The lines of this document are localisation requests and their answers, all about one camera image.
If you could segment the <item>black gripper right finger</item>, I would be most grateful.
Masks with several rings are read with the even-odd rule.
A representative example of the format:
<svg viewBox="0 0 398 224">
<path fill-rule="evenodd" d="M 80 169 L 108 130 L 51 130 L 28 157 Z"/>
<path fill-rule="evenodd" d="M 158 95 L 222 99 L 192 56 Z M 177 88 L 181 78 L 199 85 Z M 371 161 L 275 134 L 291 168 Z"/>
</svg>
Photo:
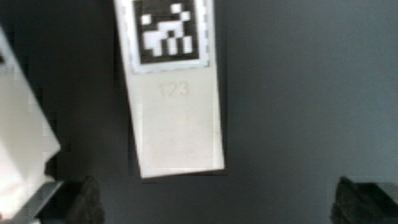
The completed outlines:
<svg viewBox="0 0 398 224">
<path fill-rule="evenodd" d="M 398 185 L 339 179 L 330 209 L 332 224 L 398 224 Z"/>
</svg>

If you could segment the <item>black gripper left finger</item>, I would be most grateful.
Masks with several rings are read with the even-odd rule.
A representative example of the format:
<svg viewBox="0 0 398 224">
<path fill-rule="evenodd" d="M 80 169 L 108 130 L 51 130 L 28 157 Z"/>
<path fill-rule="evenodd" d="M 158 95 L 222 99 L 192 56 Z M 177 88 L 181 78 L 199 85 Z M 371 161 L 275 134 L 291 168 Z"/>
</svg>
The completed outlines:
<svg viewBox="0 0 398 224">
<path fill-rule="evenodd" d="M 92 176 L 60 188 L 60 224 L 105 224 L 99 183 Z"/>
</svg>

